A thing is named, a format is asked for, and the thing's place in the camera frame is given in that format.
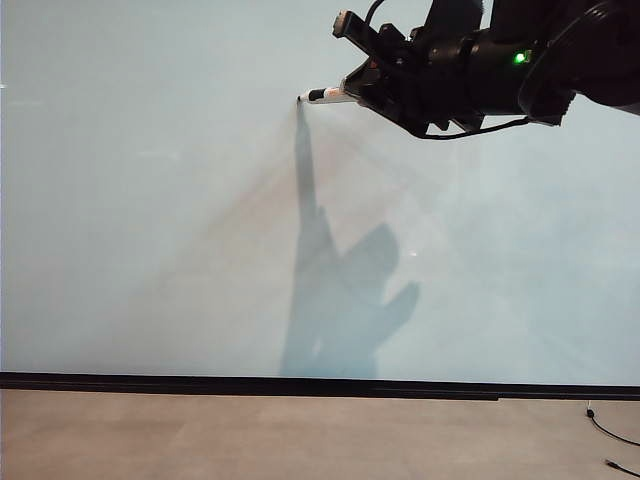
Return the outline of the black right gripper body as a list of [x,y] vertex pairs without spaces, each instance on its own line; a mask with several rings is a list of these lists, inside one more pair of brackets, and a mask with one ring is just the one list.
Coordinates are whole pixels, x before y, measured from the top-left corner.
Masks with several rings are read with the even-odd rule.
[[464,134],[481,131],[467,73],[483,13],[481,1],[434,1],[409,36],[391,23],[373,32],[372,56],[393,71],[394,102],[408,115],[442,131],[451,124]]

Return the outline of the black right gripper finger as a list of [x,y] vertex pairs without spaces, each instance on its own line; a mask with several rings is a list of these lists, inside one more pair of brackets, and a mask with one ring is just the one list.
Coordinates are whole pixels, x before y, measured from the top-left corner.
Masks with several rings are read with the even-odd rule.
[[359,98],[357,103],[402,128],[413,137],[418,139],[426,138],[429,123],[411,117],[401,105],[391,100],[377,101],[376,99],[366,99],[364,97]]
[[341,82],[341,90],[360,103],[393,103],[393,71],[369,56]]

